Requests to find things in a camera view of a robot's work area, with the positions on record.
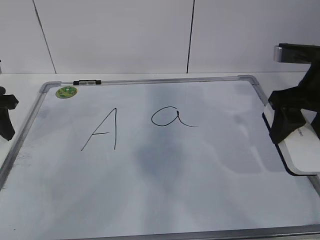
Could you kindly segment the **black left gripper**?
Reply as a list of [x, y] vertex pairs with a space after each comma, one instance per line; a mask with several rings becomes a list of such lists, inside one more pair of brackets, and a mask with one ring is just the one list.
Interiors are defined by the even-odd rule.
[[0, 136], [7, 141], [15, 135], [8, 110], [14, 110], [18, 104], [18, 99], [13, 94], [6, 95], [6, 89], [0, 86]]

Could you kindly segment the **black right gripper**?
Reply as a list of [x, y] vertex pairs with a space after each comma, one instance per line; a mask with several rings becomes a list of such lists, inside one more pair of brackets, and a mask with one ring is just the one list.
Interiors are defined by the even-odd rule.
[[268, 102], [275, 110], [270, 129], [270, 138], [274, 144], [279, 144], [306, 124], [302, 109], [317, 112], [311, 126], [320, 139], [320, 60], [311, 63], [297, 86], [274, 90]]

